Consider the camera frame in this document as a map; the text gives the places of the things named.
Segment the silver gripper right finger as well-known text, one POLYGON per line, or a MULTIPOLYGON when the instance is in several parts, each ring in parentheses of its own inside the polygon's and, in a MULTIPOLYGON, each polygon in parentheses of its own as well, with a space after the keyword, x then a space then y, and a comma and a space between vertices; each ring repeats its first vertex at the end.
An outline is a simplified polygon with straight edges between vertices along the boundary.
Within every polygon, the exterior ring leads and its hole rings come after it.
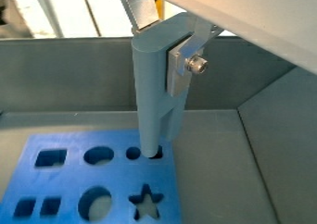
POLYGON ((199 17, 190 17, 190 30, 190 35, 167 54, 167 93, 171 96, 179 96, 190 87, 191 75, 206 70, 205 46, 223 32, 221 27, 199 17))

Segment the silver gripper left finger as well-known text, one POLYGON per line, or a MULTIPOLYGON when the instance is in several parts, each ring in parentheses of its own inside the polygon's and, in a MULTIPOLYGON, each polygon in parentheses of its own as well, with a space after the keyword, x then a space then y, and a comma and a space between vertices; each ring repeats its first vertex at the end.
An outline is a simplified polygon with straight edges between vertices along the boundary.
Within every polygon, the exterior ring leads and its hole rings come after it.
POLYGON ((159 21, 155 0, 120 0, 135 31, 141 31, 159 21))

